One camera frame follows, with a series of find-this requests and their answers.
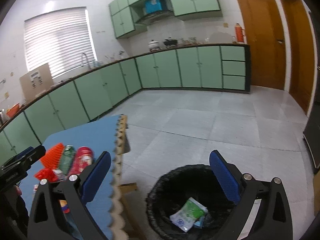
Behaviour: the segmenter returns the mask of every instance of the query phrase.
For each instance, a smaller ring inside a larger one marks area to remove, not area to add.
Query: black trash bag
[[[207,207],[202,229],[188,232],[174,225],[169,216],[179,211],[188,198]],[[166,240],[208,240],[223,226],[235,207],[225,196],[210,166],[186,165],[160,177],[146,198],[150,226]]]

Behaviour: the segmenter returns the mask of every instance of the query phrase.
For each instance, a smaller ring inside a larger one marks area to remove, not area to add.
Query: silver bolt
[[[41,179],[40,184],[44,185],[44,184],[47,184],[47,182],[48,182],[47,179]]]
[[[77,180],[78,179],[78,176],[77,175],[71,175],[70,177],[69,177],[69,180],[70,181],[75,181],[75,180]]]
[[[281,179],[279,179],[279,178],[274,178],[273,181],[274,181],[276,184],[280,184],[280,183],[281,183]]]
[[[243,177],[244,177],[244,179],[246,179],[246,180],[251,180],[251,179],[252,179],[252,176],[251,176],[249,173],[245,173],[245,174],[243,175]]]

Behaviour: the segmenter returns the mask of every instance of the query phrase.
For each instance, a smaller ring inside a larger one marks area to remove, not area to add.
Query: white blind
[[[86,8],[69,8],[26,20],[25,54],[28,70],[49,63],[51,76],[95,60]]]

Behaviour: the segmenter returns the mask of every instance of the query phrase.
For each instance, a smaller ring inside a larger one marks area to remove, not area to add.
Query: blue table surface
[[[111,159],[114,160],[116,129],[119,118],[120,115],[104,117],[95,122],[86,123],[68,130],[57,132],[50,135],[44,141],[43,146],[46,149],[50,149],[60,142],[63,143],[63,145],[73,145],[75,149],[78,149],[81,146],[87,146],[93,150],[95,159],[97,159],[103,151],[108,151],[111,155]],[[113,189],[111,183],[113,181],[113,167],[114,164],[112,162],[94,200],[86,204],[93,219],[108,239],[113,238],[112,231],[109,229],[109,226],[112,223],[109,210],[112,207],[111,196],[113,194]],[[28,176],[24,178],[20,184],[22,197],[26,203],[26,208],[29,213],[33,200],[33,187],[35,184],[39,184],[39,180],[36,179],[34,175],[43,168],[44,167],[40,161],[34,163],[28,171]]]

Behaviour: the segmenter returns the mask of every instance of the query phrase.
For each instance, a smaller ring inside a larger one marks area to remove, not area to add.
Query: orange mesh bag
[[[55,170],[58,167],[63,150],[64,145],[62,143],[58,143],[47,150],[45,155],[40,159],[42,165],[50,170]]]

